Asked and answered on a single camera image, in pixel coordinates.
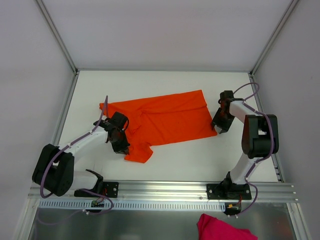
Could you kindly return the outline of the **orange t-shirt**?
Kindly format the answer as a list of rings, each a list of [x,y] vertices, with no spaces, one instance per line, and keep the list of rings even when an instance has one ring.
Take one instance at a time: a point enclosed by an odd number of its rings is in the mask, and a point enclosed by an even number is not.
[[[201,90],[109,103],[105,116],[128,117],[126,161],[146,163],[152,146],[214,137],[212,118]]]

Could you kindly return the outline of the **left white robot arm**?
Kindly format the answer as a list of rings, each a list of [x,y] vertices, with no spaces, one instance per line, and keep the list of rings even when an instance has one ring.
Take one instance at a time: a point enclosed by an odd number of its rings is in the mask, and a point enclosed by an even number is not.
[[[130,143],[126,136],[129,118],[120,112],[112,117],[100,118],[92,130],[65,145],[47,144],[43,147],[32,181],[39,185],[43,199],[52,195],[61,197],[73,191],[75,197],[104,196],[104,178],[86,169],[76,171],[75,163],[93,149],[110,143],[116,154],[129,154]]]

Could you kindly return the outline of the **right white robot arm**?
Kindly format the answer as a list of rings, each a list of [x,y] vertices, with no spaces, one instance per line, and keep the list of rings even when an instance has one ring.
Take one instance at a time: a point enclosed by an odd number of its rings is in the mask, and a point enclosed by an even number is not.
[[[258,165],[279,150],[278,119],[249,106],[242,98],[236,98],[231,90],[220,93],[219,108],[211,128],[218,134],[227,133],[234,121],[243,123],[242,155],[235,167],[218,184],[206,186],[209,200],[251,200],[249,180]]]

